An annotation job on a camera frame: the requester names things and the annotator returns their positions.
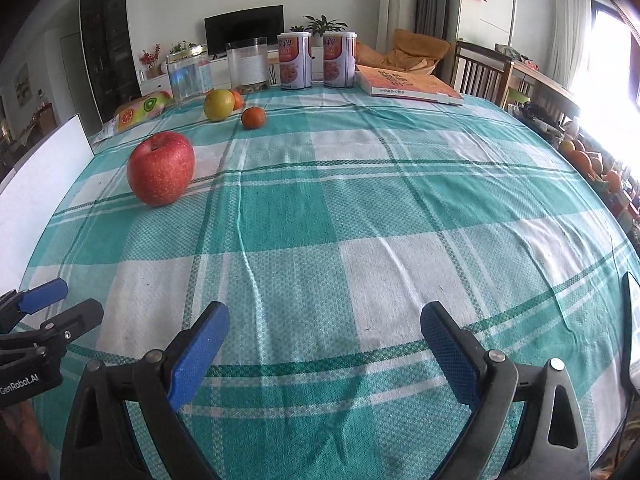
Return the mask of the small orange tangerine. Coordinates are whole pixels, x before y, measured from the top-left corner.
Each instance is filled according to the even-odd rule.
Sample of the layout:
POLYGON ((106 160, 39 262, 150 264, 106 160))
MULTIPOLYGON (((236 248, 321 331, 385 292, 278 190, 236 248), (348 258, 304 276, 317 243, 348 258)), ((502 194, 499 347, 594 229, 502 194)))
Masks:
POLYGON ((266 123, 266 112, 259 106, 247 107, 241 115, 241 122, 247 130, 262 128, 266 123))

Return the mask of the yellow green apple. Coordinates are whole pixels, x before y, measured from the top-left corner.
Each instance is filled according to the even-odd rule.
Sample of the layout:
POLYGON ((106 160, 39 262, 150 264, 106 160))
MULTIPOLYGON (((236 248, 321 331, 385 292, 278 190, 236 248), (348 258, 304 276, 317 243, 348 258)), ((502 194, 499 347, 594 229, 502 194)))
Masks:
POLYGON ((204 114, 211 122, 221 122, 232 114, 234 104, 235 98, 230 90, 210 90, 205 97, 204 114))

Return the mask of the white cardboard box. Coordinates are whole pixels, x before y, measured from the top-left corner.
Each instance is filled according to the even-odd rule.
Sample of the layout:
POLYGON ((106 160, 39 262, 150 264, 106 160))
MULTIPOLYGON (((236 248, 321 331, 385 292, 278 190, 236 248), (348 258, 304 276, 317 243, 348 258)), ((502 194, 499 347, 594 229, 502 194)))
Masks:
POLYGON ((44 229, 91 159, 92 148, 75 115, 31 148, 1 182, 2 292, 20 286, 44 229))

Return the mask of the red apple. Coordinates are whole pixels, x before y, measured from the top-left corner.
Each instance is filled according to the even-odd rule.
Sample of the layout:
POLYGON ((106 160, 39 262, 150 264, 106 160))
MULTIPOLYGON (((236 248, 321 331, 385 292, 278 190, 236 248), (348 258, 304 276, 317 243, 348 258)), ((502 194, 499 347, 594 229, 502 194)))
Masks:
POLYGON ((194 149, 181 133, 162 131, 142 141, 128 158, 126 177, 138 200, 163 207, 178 200, 191 183, 194 149))

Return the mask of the fruit print snack bag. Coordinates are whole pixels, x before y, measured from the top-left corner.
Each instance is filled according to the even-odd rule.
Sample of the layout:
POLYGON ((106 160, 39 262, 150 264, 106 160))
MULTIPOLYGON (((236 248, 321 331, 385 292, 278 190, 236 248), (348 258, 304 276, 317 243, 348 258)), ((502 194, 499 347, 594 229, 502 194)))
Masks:
POLYGON ((168 106, 174 104, 172 96, 164 91, 154 91, 140 99, 126 103, 116 110, 114 117, 106 122, 100 131, 104 138, 123 133, 142 122, 148 122, 163 114, 168 106))

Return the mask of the teal plaid tablecloth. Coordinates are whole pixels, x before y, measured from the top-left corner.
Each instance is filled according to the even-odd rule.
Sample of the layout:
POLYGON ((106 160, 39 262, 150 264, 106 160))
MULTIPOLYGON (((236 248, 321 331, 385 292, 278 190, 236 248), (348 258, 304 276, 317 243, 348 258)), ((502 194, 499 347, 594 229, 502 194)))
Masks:
POLYGON ((226 479, 425 479, 469 416, 420 330, 439 301, 514 361, 561 359, 601 456, 626 412, 623 277, 639 260, 597 193, 491 103, 375 99, 357 88, 254 94, 266 123, 200 103, 101 143, 22 284, 64 278, 102 324, 34 401, 62 451, 86 363, 163 348, 210 302, 230 330, 182 417, 226 479), (175 202, 138 200, 126 168, 153 133, 191 142, 175 202))

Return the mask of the red flower vase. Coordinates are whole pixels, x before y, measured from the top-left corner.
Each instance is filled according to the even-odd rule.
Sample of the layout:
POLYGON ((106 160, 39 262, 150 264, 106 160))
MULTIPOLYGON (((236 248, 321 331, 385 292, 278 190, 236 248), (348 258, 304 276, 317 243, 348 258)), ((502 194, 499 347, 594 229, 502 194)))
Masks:
POLYGON ((160 45, 156 44, 150 50, 143 50, 139 61, 149 79, 160 76, 160 45))

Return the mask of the gold lid clear jar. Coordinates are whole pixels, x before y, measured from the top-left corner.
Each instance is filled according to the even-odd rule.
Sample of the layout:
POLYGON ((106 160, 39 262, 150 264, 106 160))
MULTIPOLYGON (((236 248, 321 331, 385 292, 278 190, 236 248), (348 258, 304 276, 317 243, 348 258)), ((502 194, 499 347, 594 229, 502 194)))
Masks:
POLYGON ((168 54, 166 66, 176 102, 189 101, 214 88, 206 47, 195 46, 168 54))

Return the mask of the black glass cabinet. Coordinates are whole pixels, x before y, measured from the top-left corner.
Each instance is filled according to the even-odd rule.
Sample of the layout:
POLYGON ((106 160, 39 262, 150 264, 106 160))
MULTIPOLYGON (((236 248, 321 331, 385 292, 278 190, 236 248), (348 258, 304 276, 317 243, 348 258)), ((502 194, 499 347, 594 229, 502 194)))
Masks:
POLYGON ((140 98, 131 51, 126 0, 79 0, 86 70, 101 122, 140 98))

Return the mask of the green plant by flowers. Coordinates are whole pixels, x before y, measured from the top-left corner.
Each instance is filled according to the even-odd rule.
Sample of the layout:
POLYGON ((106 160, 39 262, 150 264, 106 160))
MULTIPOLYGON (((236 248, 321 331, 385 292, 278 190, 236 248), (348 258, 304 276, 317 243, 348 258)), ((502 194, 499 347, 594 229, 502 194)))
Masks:
POLYGON ((182 40, 178 42, 178 44, 174 44, 173 46, 171 46, 168 54, 173 55, 183 51, 189 51, 194 47, 196 47, 196 44, 194 44, 194 42, 187 42, 186 40, 182 40))

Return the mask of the wooden chair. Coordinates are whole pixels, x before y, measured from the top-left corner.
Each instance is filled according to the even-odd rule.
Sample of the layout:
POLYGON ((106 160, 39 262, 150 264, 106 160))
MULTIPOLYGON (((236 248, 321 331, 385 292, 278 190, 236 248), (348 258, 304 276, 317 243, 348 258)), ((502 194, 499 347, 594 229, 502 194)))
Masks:
POLYGON ((513 61, 495 50, 458 40, 454 48, 452 88, 461 94, 477 96, 506 106, 513 61))

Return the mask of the orange book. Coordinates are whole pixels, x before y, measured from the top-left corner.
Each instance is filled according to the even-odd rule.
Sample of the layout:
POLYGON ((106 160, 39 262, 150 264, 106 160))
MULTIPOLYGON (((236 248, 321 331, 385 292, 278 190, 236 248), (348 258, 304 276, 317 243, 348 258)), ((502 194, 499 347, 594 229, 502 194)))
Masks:
POLYGON ((369 96, 462 105, 460 93, 433 75, 357 65, 356 81, 369 96))

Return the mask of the black lid clear jar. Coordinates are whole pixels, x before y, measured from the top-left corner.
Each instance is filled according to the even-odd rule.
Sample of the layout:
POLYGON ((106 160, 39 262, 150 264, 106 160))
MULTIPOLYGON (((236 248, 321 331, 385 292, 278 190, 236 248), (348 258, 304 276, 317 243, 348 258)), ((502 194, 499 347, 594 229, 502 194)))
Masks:
POLYGON ((257 37, 227 44, 230 84, 241 94, 267 89, 270 85, 268 44, 257 37))

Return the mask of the left red white can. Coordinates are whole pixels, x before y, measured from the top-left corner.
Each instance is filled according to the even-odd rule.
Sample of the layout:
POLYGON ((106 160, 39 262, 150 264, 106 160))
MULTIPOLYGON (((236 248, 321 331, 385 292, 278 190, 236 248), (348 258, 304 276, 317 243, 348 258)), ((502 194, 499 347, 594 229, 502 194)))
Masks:
POLYGON ((282 32, 278 36, 280 86, 283 90, 311 87, 309 32, 282 32))

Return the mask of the red white can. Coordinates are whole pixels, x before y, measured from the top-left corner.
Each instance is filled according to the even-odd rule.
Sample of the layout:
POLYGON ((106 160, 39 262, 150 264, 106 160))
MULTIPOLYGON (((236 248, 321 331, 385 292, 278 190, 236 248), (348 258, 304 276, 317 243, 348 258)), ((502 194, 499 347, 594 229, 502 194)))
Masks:
POLYGON ((356 32, 323 35, 323 83, 330 88, 352 88, 356 73, 356 32))
POLYGON ((283 90, 311 87, 309 32, 282 32, 278 36, 280 86, 283 90))

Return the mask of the right red white can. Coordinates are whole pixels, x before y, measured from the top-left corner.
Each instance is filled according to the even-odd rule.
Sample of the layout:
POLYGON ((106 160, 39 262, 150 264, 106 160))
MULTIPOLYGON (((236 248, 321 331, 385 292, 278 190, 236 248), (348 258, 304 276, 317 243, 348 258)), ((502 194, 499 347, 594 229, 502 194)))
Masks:
POLYGON ((323 83, 330 88, 352 88, 356 73, 356 32, 323 35, 323 83))

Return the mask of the black television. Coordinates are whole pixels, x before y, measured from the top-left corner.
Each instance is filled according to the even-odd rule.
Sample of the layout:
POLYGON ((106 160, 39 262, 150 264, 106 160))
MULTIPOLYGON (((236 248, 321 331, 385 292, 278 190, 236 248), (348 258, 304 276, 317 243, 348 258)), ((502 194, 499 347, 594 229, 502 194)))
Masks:
POLYGON ((210 16, 204 20, 209 55, 225 54, 227 44, 265 38, 268 46, 278 42, 284 32, 284 7, 260 6, 210 16))

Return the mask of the green potted plant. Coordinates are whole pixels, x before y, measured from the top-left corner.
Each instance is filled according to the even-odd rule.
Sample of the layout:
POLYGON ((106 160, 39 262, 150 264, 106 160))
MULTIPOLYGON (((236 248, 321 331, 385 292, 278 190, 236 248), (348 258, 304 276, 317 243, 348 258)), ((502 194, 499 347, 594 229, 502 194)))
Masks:
POLYGON ((313 47, 322 46, 323 35, 326 32, 344 32, 348 29, 348 25, 345 22, 329 20, 324 14, 320 14, 318 18, 306 14, 305 18, 307 20, 305 30, 310 33, 310 44, 313 47))

